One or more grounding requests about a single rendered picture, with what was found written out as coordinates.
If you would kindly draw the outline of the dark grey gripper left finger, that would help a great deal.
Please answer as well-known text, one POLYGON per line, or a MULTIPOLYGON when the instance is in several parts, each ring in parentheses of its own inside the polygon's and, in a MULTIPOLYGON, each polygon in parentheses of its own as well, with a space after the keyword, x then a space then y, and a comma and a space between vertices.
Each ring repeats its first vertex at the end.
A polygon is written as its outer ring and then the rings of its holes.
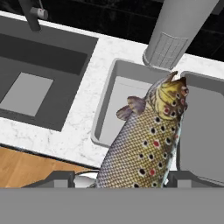
POLYGON ((74 188, 74 171, 53 171, 45 179, 25 185, 24 188, 74 188))

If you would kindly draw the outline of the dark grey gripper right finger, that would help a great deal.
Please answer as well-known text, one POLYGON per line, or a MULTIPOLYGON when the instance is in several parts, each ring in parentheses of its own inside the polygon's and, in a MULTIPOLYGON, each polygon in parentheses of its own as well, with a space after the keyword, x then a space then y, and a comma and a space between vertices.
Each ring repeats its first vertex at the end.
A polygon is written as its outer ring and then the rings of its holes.
POLYGON ((170 171, 168 174, 168 186, 177 188, 221 187, 210 181, 202 180, 189 171, 170 171))

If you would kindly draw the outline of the spotted brown fish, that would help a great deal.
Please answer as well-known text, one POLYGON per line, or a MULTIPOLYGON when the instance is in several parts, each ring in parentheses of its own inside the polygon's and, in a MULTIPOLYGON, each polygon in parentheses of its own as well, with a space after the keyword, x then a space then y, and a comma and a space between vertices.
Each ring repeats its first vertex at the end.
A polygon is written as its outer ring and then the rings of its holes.
POLYGON ((108 148, 93 188, 162 188, 181 134, 186 78, 177 72, 154 83, 143 98, 130 96, 116 112, 125 121, 108 148))

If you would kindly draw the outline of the grey tupperware container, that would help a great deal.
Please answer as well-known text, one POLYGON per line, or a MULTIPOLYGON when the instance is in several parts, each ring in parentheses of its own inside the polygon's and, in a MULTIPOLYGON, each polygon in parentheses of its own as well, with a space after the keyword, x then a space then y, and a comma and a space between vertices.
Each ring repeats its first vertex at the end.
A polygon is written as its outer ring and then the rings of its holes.
POLYGON ((124 121, 117 118, 116 112, 128 104, 127 98, 132 95, 145 97, 150 86, 170 72, 156 66, 114 59, 95 112, 91 131, 92 142, 108 148, 124 125, 124 121))
POLYGON ((224 186, 224 79, 184 71, 189 94, 177 168, 224 186))

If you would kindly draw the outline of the grey kitchen sink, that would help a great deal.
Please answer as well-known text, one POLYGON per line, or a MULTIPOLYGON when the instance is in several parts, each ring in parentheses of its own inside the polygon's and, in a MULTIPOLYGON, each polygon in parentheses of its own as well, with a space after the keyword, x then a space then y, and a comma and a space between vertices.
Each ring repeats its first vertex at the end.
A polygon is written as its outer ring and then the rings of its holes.
POLYGON ((0 117, 61 131, 97 41, 0 16, 0 117))

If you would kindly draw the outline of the grey cylindrical grater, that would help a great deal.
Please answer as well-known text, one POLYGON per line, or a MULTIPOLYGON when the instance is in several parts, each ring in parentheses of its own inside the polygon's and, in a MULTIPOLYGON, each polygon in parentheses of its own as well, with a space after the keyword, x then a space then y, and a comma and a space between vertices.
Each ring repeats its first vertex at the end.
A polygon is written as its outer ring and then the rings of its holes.
POLYGON ((172 70, 219 1, 164 0, 143 63, 172 70))

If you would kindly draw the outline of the dark grey tap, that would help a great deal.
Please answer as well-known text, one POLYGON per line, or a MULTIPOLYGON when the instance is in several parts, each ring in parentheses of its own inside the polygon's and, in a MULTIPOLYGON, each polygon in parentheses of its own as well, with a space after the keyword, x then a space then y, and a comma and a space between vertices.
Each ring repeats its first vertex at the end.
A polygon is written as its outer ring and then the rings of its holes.
POLYGON ((18 2, 22 8, 30 29, 33 32, 40 32, 41 26, 39 24, 39 19, 48 19, 48 11, 43 7, 42 1, 38 0, 39 7, 34 7, 32 5, 32 0, 18 0, 18 2))

